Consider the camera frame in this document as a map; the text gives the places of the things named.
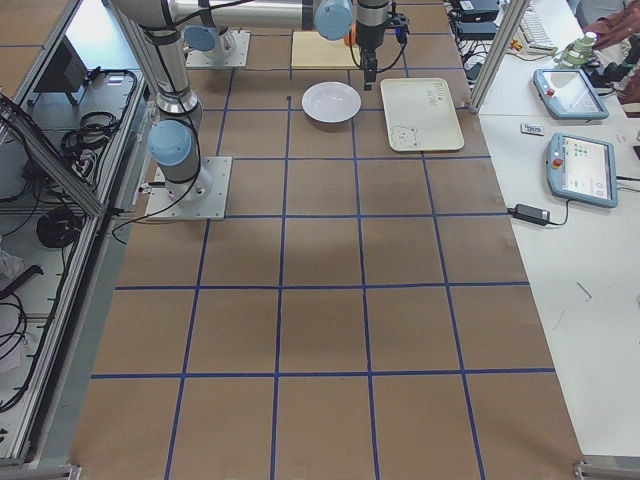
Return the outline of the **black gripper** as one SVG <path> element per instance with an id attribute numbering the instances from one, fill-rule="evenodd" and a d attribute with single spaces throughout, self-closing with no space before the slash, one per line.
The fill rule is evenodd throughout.
<path id="1" fill-rule="evenodd" d="M 358 0 L 356 7 L 356 42 L 361 49 L 363 89 L 370 91 L 377 78 L 376 49 L 384 41 L 389 18 L 387 0 Z"/>

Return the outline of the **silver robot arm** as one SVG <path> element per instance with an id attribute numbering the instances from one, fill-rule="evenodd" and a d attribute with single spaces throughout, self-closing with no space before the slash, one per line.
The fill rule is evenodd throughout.
<path id="1" fill-rule="evenodd" d="M 115 1 L 114 7 L 141 31 L 142 58 L 157 88 L 156 104 L 163 120 L 186 124 L 191 152 L 178 167 L 163 166 L 165 188 L 174 199 L 191 199 L 211 182 L 200 173 L 197 145 L 201 105 L 187 73 L 182 29 L 200 22 L 222 27 L 312 30 L 317 1 Z"/>
<path id="2" fill-rule="evenodd" d="M 182 26 L 187 44 L 203 52 L 214 50 L 233 25 L 314 30 L 328 41 L 352 37 L 360 50 L 352 60 L 363 73 L 366 91 L 384 71 L 377 49 L 397 19 L 388 1 L 191 1 L 175 2 L 169 11 L 169 24 Z"/>

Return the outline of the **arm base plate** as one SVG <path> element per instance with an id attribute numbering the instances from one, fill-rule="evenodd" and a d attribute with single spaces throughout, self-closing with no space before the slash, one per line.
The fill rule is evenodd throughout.
<path id="1" fill-rule="evenodd" d="M 223 220 L 231 171 L 230 156 L 203 157 L 199 177 L 191 186 L 167 183 L 157 167 L 154 181 L 162 185 L 151 188 L 145 214 L 153 222 Z"/>
<path id="2" fill-rule="evenodd" d="M 191 70 L 245 68 L 249 43 L 250 32 L 245 30 L 227 30 L 215 41 L 186 43 L 186 66 Z"/>

